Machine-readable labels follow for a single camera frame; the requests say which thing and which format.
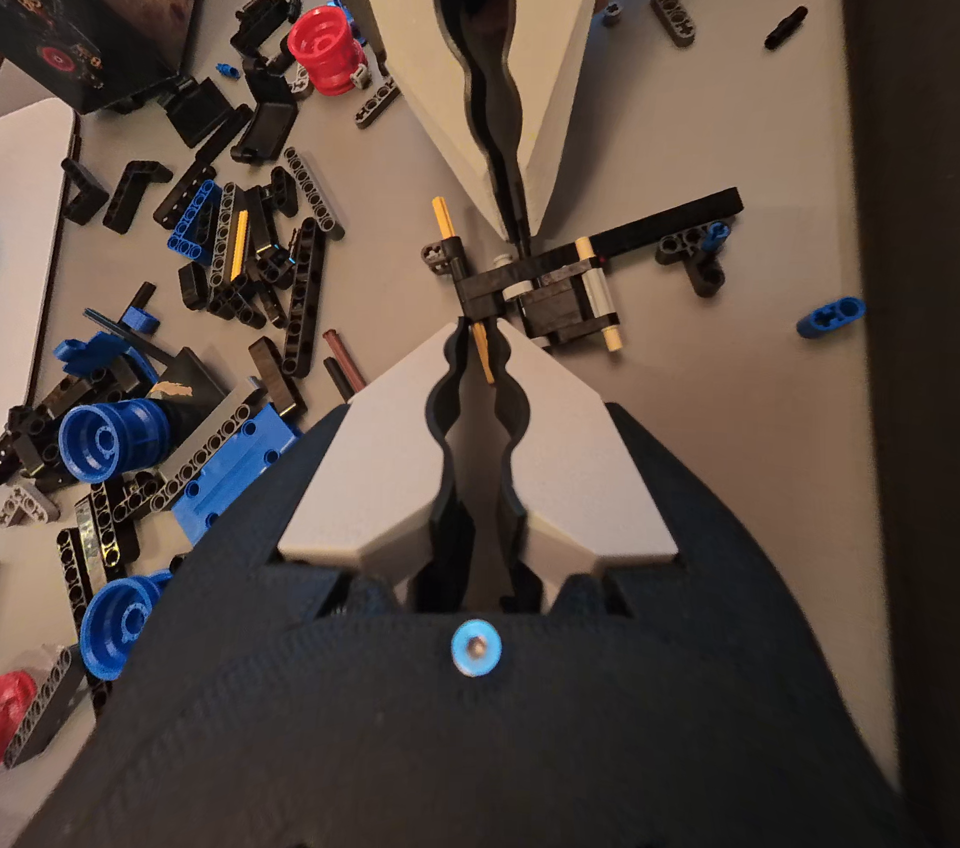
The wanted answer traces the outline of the blue flat panel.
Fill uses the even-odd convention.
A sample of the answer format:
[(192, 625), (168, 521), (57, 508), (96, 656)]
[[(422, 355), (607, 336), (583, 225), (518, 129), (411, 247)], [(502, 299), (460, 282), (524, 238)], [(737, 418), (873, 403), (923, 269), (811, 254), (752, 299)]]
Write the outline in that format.
[(272, 405), (240, 423), (172, 506), (190, 546), (195, 547), (227, 508), (301, 437), (301, 430), (284, 421)]

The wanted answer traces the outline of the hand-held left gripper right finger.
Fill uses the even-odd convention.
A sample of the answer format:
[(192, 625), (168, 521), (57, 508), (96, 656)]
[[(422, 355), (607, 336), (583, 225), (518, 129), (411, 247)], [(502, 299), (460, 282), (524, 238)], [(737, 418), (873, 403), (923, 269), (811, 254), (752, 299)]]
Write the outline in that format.
[(574, 576), (672, 561), (677, 542), (603, 398), (510, 323), (486, 328), (513, 600), (553, 602)]

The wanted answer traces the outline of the pile of black beams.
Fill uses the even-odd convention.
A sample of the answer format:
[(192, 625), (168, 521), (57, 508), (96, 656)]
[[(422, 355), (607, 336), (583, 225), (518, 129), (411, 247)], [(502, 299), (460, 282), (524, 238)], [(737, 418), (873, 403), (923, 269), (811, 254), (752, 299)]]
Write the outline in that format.
[[(198, 154), (175, 191), (181, 219), (200, 185), (216, 181), (214, 144), (226, 142), (218, 134)], [(306, 378), (313, 362), (313, 346), (327, 238), (289, 173), (276, 165), (266, 185), (243, 190), (248, 209), (245, 273), (212, 293), (210, 267), (189, 261), (180, 269), (184, 298), (201, 312), (262, 329), (268, 322), (285, 328), (282, 345), (258, 337), (249, 354), (255, 372), (230, 391), (222, 388), (193, 350), (183, 348), (159, 380), (143, 396), (160, 404), (172, 427), (172, 444), (155, 466), (116, 475), (101, 483), (79, 481), (86, 493), (75, 504), (75, 525), (64, 527), (55, 539), (59, 569), (76, 628), (75, 642), (54, 655), (44, 680), (6, 748), (2, 765), (10, 770), (41, 753), (68, 716), (71, 700), (87, 681), (95, 710), (102, 708), (112, 682), (94, 678), (82, 660), (81, 623), (92, 598), (109, 582), (128, 578), (127, 567), (140, 556), (138, 519), (172, 509), (186, 483), (225, 444), (247, 419), (266, 406), (292, 425), (305, 409), (295, 379)]]

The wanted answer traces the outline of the black beam assembly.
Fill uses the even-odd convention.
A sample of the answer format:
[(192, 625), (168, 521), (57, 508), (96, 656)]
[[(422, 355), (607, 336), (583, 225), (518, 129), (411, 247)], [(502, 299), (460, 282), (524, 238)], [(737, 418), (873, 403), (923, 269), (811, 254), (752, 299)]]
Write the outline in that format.
[(441, 239), (426, 245), (421, 257), (434, 274), (451, 278), (491, 384), (489, 320), (514, 306), (526, 336), (549, 348), (599, 335), (608, 351), (617, 352), (623, 345), (620, 318), (604, 266), (641, 249), (656, 251), (662, 238), (691, 227), (718, 219), (731, 224), (745, 208), (738, 188), (731, 186), (540, 254), (523, 259), (504, 254), (493, 267), (474, 274), (446, 200), (435, 197), (431, 206)]

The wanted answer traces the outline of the grey thin beam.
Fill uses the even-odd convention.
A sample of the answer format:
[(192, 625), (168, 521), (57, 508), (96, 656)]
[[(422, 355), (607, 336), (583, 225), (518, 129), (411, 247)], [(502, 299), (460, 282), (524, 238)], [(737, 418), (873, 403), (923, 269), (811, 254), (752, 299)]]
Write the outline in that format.
[(686, 49), (693, 45), (697, 27), (681, 0), (650, 0), (650, 7), (677, 48)]

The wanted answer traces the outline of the dark grey thin liftarm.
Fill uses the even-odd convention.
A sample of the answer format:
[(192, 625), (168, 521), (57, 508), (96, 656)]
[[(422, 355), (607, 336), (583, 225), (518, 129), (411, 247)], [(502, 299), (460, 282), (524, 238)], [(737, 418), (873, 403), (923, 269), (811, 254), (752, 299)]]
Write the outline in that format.
[(371, 127), (399, 98), (401, 90), (393, 76), (387, 76), (375, 92), (366, 99), (354, 115), (354, 124), (359, 130)]

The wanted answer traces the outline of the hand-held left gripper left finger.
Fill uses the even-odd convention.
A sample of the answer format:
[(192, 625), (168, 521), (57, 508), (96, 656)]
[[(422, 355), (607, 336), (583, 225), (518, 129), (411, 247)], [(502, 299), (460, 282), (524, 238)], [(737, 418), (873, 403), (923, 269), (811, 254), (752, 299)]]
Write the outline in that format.
[(460, 416), (471, 330), (453, 322), (345, 408), (278, 543), (294, 561), (409, 582), (414, 607), (460, 607), (475, 529), (447, 435)]

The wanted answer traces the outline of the black T-shaped beam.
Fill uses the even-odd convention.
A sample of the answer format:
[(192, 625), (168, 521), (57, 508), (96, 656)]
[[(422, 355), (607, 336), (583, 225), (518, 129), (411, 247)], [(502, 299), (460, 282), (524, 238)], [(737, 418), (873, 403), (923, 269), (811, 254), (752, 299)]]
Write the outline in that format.
[(663, 237), (654, 251), (654, 260), (658, 265), (681, 265), (694, 293), (704, 300), (714, 298), (726, 282), (720, 255), (727, 241), (715, 252), (708, 252), (703, 247), (705, 230), (716, 221), (724, 222), (731, 228), (731, 224), (723, 219), (687, 228)]

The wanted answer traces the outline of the dark grey beam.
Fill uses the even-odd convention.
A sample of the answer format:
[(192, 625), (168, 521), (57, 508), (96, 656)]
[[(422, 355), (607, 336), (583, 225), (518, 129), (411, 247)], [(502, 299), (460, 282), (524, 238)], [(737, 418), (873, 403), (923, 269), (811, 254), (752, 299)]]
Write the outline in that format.
[(214, 230), (212, 260), (208, 284), (212, 293), (222, 290), (233, 279), (234, 255), (238, 238), (239, 215), (244, 207), (243, 189), (235, 182), (222, 188), (222, 196)]

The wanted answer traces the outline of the light grey L-shaped liftarm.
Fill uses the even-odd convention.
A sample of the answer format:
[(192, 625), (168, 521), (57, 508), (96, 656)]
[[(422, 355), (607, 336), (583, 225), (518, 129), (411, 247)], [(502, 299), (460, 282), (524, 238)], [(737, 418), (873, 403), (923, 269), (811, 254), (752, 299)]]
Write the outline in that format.
[(1, 529), (51, 525), (60, 520), (61, 510), (31, 482), (1, 486)]

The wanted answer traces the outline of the white booklet stand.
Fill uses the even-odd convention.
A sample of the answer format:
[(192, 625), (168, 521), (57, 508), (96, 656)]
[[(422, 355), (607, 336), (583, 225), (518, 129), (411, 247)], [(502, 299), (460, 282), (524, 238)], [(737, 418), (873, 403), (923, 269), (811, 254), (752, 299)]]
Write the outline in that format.
[(62, 225), (75, 112), (56, 98), (1, 118), (1, 408), (32, 398)]

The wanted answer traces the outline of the blue angled panel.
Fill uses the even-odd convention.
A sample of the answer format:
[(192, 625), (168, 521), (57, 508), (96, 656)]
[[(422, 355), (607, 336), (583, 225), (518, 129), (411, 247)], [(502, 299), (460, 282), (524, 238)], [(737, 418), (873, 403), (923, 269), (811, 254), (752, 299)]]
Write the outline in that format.
[(94, 370), (108, 367), (116, 358), (131, 360), (136, 371), (154, 385), (160, 379), (156, 369), (136, 347), (123, 338), (106, 331), (96, 332), (88, 341), (65, 339), (53, 350), (65, 374), (88, 377)]

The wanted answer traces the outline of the blue frame beam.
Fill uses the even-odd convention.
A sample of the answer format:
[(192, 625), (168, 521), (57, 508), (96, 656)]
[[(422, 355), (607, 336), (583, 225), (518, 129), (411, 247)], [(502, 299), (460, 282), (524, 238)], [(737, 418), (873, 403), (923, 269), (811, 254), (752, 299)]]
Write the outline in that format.
[(222, 188), (213, 180), (203, 181), (167, 239), (167, 248), (189, 262), (210, 267), (221, 199)]

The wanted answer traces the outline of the thin black axle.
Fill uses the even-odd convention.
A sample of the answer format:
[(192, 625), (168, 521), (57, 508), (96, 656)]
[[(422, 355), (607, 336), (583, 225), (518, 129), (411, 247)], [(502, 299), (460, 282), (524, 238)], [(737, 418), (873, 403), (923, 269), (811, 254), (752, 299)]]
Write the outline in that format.
[(114, 322), (112, 319), (95, 309), (86, 307), (83, 309), (82, 315), (86, 319), (94, 322), (100, 328), (114, 335), (116, 338), (124, 340), (129, 347), (137, 350), (138, 353), (145, 359), (150, 359), (154, 362), (158, 362), (164, 367), (169, 367), (173, 364), (176, 358), (173, 354), (162, 350), (153, 343), (149, 342), (146, 338), (140, 337), (130, 329), (126, 328), (126, 326), (122, 326)]

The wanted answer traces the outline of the black curved panel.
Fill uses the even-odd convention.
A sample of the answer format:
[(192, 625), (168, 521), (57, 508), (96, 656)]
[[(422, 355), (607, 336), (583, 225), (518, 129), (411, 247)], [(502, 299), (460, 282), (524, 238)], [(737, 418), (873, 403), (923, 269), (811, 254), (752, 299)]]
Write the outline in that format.
[(282, 154), (298, 114), (299, 105), (295, 100), (257, 103), (246, 131), (230, 148), (230, 157), (242, 165), (275, 162)]

